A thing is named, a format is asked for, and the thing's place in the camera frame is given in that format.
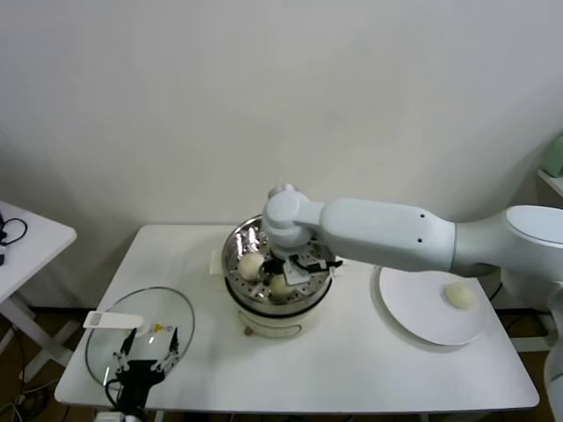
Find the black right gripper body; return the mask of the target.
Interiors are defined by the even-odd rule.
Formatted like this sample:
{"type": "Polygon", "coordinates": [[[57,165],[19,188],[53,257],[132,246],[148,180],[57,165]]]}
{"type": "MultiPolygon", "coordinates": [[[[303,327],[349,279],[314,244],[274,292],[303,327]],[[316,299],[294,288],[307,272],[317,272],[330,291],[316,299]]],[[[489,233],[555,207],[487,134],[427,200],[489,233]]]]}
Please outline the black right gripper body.
{"type": "Polygon", "coordinates": [[[287,261],[276,257],[265,259],[262,263],[262,275],[264,277],[274,277],[284,275],[286,272],[287,261]]]}

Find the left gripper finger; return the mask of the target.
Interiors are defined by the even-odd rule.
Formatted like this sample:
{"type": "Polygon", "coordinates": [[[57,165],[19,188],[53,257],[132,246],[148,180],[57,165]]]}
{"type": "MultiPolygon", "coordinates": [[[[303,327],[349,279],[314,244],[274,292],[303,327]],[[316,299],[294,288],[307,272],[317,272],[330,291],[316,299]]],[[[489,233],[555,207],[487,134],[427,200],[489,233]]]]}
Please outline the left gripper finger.
{"type": "Polygon", "coordinates": [[[128,355],[135,341],[136,329],[133,329],[123,340],[119,352],[113,353],[116,372],[129,371],[128,355]]]}
{"type": "Polygon", "coordinates": [[[163,359],[155,363],[151,370],[154,372],[170,372],[175,365],[179,362],[179,340],[178,329],[175,328],[172,332],[172,338],[163,359]]]}

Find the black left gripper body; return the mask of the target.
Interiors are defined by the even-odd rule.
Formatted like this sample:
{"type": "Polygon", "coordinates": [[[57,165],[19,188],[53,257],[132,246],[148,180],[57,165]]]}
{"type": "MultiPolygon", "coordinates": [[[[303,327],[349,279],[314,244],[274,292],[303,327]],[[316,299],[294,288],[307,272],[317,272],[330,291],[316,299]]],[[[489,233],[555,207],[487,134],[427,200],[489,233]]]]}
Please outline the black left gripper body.
{"type": "Polygon", "coordinates": [[[153,370],[156,360],[131,360],[128,370],[117,374],[121,386],[114,408],[125,414],[144,414],[150,390],[161,382],[161,372],[153,370]]]}

